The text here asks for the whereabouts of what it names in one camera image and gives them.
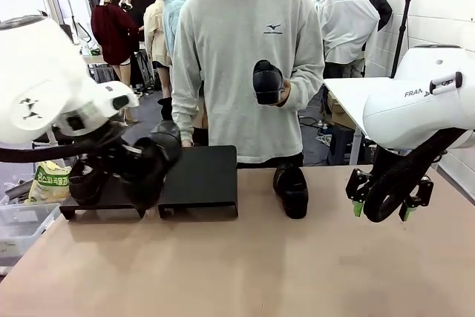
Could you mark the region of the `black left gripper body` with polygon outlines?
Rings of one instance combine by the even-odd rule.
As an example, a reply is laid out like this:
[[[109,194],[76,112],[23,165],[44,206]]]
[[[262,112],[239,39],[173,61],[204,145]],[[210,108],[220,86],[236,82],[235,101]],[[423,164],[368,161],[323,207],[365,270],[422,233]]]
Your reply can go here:
[[[93,146],[93,151],[87,153],[87,167],[91,170],[120,177],[138,161],[128,159],[128,147],[132,145],[122,138],[122,131],[89,134],[87,144]]]

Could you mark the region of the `person left hand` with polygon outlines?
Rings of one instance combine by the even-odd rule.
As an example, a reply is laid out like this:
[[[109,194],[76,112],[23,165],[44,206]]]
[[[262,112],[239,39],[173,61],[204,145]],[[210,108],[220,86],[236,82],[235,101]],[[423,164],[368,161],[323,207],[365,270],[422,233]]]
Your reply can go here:
[[[283,105],[285,105],[286,101],[289,98],[290,91],[291,91],[291,82],[288,79],[285,79],[284,80],[284,91],[281,92],[280,100],[276,104],[276,106],[282,107]]]

